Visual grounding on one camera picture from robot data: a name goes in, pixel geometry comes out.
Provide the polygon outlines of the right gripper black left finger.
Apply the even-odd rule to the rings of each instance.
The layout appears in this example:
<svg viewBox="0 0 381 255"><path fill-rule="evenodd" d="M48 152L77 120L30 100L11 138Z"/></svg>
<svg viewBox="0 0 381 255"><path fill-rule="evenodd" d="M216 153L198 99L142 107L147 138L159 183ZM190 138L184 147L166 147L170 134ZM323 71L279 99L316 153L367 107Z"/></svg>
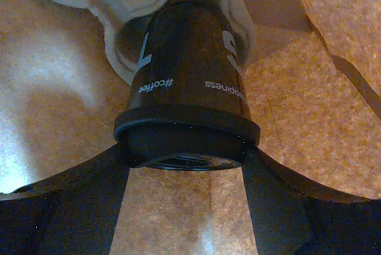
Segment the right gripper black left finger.
<svg viewBox="0 0 381 255"><path fill-rule="evenodd" d="M109 254L129 167L115 144L1 194L1 254Z"/></svg>

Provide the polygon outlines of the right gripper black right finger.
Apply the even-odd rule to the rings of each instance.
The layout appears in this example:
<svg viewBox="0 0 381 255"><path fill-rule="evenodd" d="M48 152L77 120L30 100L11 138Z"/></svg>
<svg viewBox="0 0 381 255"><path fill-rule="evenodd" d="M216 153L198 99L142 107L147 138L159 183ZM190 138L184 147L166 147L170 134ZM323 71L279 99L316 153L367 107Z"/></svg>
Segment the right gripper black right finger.
<svg viewBox="0 0 381 255"><path fill-rule="evenodd" d="M324 186L257 147L242 173L258 254L380 254L380 200Z"/></svg>

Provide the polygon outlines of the brown paper bag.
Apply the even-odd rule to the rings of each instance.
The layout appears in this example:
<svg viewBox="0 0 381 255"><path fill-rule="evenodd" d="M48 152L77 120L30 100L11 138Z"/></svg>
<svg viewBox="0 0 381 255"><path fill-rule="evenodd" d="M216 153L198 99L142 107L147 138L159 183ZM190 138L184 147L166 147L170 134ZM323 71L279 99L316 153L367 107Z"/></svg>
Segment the brown paper bag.
<svg viewBox="0 0 381 255"><path fill-rule="evenodd" d="M315 32L251 65L261 148L325 185L380 196L380 120ZM102 24L49 0L1 0L1 191L56 174L114 142L129 86ZM240 170L132 170L112 254L256 254Z"/></svg>

